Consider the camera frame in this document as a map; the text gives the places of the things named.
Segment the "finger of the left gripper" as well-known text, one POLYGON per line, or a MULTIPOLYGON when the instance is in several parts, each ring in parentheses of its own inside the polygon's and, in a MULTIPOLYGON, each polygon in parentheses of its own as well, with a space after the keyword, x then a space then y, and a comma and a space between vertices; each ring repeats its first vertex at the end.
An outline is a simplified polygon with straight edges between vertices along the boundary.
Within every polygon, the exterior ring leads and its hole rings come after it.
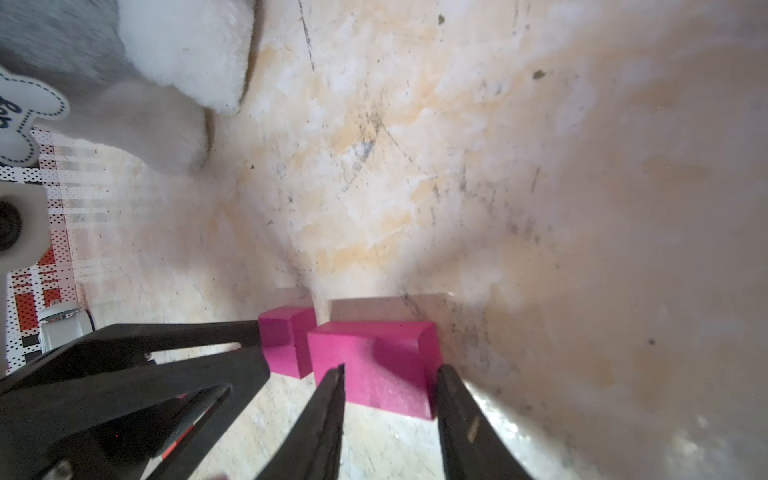
POLYGON ((269 377, 252 321, 104 327, 2 380, 1 475, 186 479, 269 377))

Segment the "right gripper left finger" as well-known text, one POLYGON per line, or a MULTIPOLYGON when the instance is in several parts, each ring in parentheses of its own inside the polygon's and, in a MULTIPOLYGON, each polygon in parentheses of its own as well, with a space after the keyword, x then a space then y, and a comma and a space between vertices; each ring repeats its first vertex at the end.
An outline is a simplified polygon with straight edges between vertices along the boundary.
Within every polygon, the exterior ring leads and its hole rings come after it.
POLYGON ((337 479, 345 411, 344 365, 326 372, 262 479, 337 479))

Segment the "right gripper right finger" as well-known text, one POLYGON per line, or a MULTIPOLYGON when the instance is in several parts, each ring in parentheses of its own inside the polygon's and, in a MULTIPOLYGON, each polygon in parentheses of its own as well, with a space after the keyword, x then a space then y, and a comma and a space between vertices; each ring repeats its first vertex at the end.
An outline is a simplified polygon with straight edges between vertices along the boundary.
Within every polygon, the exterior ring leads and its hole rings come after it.
POLYGON ((448 364, 437 373, 436 407, 446 478, 531 479, 448 364))

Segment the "magenta rectangular block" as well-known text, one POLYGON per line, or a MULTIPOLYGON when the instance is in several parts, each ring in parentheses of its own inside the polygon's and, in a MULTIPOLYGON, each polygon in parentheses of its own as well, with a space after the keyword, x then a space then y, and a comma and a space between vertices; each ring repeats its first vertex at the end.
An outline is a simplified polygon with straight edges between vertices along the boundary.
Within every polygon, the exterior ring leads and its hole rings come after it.
POLYGON ((431 321, 332 321, 307 336, 315 380, 343 366, 350 403, 408 417, 436 415, 443 364, 431 321))

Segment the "small magenta cube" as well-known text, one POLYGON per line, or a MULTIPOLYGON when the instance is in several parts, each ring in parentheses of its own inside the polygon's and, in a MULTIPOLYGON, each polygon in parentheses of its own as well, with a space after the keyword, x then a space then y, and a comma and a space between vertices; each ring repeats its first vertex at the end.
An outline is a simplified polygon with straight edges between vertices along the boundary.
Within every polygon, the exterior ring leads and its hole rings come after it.
POLYGON ((262 351, 272 373, 303 379, 313 372, 308 333, 317 327, 312 307, 283 306, 259 315, 262 351))

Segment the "red rectangular block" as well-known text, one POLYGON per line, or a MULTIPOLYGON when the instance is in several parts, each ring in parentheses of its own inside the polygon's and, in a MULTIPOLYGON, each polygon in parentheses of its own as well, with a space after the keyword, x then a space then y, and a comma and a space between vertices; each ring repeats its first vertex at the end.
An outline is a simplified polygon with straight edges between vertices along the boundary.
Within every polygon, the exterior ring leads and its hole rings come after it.
POLYGON ((165 459, 184 436, 194 427, 194 420, 183 420, 174 426, 166 440, 156 452, 156 457, 165 459))

